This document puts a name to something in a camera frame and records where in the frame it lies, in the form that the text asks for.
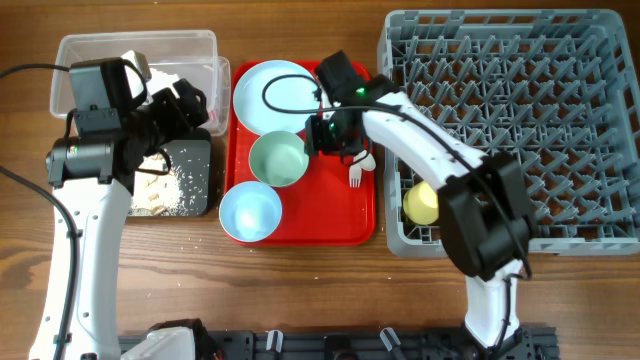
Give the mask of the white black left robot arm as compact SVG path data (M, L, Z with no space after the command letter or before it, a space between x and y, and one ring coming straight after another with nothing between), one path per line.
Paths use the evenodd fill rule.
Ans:
M66 67L75 106L45 162L49 190L3 169L54 207L54 241L32 359L118 359L116 289L121 238L143 161L205 123L205 94L179 78L151 93L145 56Z

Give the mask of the green bowl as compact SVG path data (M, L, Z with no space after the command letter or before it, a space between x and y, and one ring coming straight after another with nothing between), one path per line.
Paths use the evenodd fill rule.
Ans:
M309 162L305 142L287 131L272 131L260 136L249 152L252 174L272 187L296 183L306 173Z

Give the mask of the yellow cup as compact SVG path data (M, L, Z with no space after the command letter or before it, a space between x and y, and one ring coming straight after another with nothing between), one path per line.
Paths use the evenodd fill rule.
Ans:
M403 210L412 222L430 225L439 217L438 196L426 182L420 182L404 195Z

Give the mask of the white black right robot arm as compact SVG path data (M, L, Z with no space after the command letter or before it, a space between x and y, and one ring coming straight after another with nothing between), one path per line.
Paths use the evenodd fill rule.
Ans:
M519 162L459 141L387 76L364 79L343 51L307 79L319 104L301 112L306 153L345 158L377 143L435 191L445 252L466 277L465 330L485 358L501 357L516 344L516 284L532 276L537 232Z

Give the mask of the white tissue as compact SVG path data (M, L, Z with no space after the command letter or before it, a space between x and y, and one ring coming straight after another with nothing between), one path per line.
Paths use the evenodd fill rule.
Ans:
M155 68L150 69L151 78L147 82L147 87L153 92L158 89L171 87L175 82L180 80L180 77L176 74L168 74Z

